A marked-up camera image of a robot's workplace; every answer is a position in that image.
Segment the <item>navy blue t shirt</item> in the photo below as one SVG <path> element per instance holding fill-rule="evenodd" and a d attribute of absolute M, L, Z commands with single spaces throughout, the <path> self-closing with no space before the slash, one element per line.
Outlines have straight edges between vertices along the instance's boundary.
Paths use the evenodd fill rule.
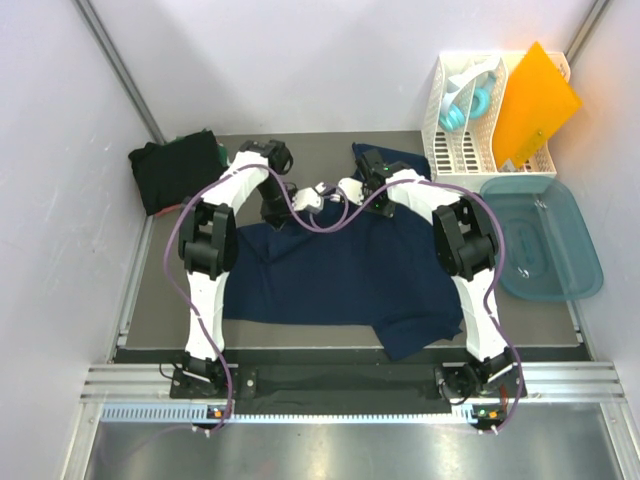
<path fill-rule="evenodd" d="M 329 234 L 296 221 L 237 234 L 227 320 L 369 326 L 392 360 L 461 332 L 459 295 L 437 259 L 433 227 L 404 206 L 390 218 L 364 211 Z"/>

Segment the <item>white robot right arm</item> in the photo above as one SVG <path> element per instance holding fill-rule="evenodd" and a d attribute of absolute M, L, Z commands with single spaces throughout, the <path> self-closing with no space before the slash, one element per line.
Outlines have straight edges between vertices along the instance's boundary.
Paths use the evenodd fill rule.
<path fill-rule="evenodd" d="M 402 205 L 429 222 L 437 260 L 457 289 L 470 359 L 440 374 L 442 397 L 464 402 L 492 394 L 516 364 L 495 306 L 504 265 L 498 220 L 477 194 L 432 182 L 403 162 L 389 164 L 377 150 L 357 155 L 356 166 L 363 181 L 346 189 L 349 201 L 379 213 Z"/>

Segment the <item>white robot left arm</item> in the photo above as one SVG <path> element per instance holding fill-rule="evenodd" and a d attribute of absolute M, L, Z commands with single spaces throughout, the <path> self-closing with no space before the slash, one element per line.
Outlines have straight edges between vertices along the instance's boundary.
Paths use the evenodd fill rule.
<path fill-rule="evenodd" d="M 279 184 L 278 178 L 292 165 L 283 142 L 246 141 L 221 178 L 183 207 L 178 255 L 187 272 L 192 308 L 183 370 L 205 396 L 220 394 L 227 382 L 221 360 L 222 317 L 226 282 L 239 255 L 235 214 L 257 190 L 262 220 L 281 229 L 292 218 L 287 203 L 297 188 Z"/>

